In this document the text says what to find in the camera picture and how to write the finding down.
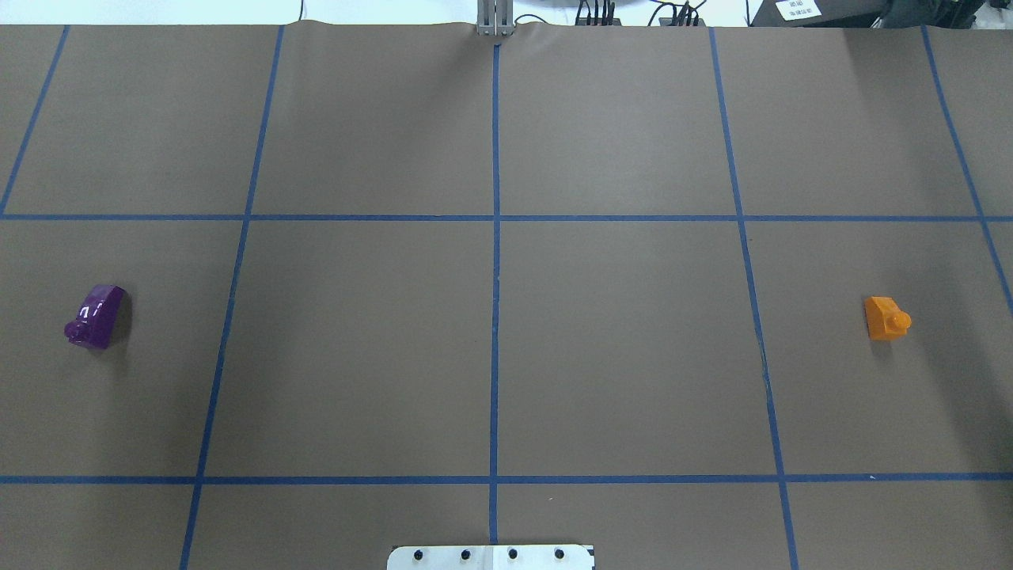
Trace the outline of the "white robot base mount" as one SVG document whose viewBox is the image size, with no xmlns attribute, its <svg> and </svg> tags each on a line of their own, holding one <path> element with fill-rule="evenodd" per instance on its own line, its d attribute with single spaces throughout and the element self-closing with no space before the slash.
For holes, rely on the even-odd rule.
<svg viewBox="0 0 1013 570">
<path fill-rule="evenodd" d="M 417 545 L 392 549 L 387 569 L 596 569 L 594 548 L 578 544 Z"/>
</svg>

